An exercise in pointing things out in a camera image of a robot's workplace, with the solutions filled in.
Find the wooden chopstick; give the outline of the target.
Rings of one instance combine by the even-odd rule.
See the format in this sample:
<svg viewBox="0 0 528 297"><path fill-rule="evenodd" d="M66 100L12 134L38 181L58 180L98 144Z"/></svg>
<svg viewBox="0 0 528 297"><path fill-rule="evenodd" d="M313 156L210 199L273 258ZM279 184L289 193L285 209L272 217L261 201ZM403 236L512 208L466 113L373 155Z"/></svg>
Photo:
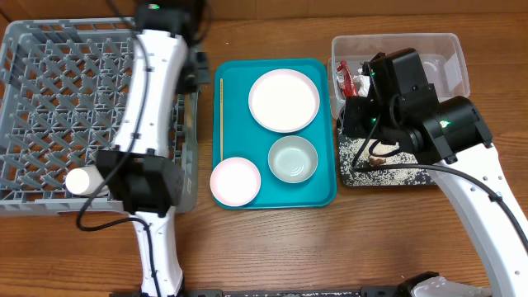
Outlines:
<svg viewBox="0 0 528 297"><path fill-rule="evenodd" d="M224 160L224 79L219 80L219 154Z"/></svg>

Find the red snack wrapper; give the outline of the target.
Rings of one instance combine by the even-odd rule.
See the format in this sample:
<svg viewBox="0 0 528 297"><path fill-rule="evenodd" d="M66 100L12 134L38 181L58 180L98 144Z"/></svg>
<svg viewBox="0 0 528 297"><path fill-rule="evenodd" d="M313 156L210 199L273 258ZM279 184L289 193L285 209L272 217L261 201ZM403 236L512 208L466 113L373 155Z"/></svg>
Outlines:
<svg viewBox="0 0 528 297"><path fill-rule="evenodd" d="M358 96L355 83L353 82L353 76L345 60L342 60L337 66L337 84L344 97Z"/></svg>

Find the brown food piece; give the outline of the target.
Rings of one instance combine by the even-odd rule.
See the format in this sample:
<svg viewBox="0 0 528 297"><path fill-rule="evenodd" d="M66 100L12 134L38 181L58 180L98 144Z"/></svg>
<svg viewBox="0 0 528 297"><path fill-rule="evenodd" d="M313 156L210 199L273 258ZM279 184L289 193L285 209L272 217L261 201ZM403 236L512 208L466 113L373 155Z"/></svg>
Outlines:
<svg viewBox="0 0 528 297"><path fill-rule="evenodd" d="M376 157L373 155L368 157L368 161L372 167L378 167L380 165L386 164L386 158Z"/></svg>

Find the grey bowl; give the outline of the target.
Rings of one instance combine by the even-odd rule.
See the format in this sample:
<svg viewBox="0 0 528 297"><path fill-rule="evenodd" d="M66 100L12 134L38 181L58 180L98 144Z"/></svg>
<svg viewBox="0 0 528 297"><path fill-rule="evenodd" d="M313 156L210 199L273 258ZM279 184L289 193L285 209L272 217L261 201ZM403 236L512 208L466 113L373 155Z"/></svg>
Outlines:
<svg viewBox="0 0 528 297"><path fill-rule="evenodd" d="M268 166L272 174L283 182L305 182L317 170L318 153L307 139L288 135L278 139L271 146Z"/></svg>

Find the white paper cup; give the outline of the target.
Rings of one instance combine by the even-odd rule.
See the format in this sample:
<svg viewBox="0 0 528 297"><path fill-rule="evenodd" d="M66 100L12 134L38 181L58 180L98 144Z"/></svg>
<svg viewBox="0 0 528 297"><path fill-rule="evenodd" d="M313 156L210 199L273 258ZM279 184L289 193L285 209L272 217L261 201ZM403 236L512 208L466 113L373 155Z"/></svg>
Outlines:
<svg viewBox="0 0 528 297"><path fill-rule="evenodd" d="M94 165L74 168L65 178L67 190L77 196L91 195L103 182L102 175Z"/></svg>

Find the white tissue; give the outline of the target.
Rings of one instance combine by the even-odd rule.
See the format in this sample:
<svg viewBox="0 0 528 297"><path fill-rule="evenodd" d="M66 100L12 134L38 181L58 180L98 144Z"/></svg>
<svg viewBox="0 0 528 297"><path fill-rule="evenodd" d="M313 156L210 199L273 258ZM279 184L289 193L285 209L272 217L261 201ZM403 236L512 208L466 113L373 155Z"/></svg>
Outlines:
<svg viewBox="0 0 528 297"><path fill-rule="evenodd" d="M357 96L368 97L370 91L370 76L368 74L363 75L361 69L358 70L358 74L352 77L352 81L356 88Z"/></svg>

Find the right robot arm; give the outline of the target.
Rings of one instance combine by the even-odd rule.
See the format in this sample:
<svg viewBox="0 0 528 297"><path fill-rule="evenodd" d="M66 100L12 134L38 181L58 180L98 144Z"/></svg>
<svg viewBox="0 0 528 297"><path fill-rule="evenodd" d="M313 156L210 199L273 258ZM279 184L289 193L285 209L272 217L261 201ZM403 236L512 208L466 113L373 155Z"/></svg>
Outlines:
<svg viewBox="0 0 528 297"><path fill-rule="evenodd" d="M486 296L527 294L527 218L504 177L493 136L466 97L441 102L413 48L364 62L366 97L348 97L344 135L396 144L415 163L364 167L364 172L422 169L454 206L483 263Z"/></svg>

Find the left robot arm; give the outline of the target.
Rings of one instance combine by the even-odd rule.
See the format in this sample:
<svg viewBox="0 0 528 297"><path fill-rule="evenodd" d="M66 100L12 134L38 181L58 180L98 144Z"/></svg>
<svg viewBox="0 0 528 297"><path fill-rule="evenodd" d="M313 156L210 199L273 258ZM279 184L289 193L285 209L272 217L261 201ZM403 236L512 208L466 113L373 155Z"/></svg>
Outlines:
<svg viewBox="0 0 528 297"><path fill-rule="evenodd" d="M200 24L211 17L206 1L146 1L129 23L134 59L125 113L111 149L97 153L96 166L110 193L134 225L144 278L142 296L181 296L174 217L195 202L185 168L169 153L174 97L196 92L207 68L196 46Z"/></svg>

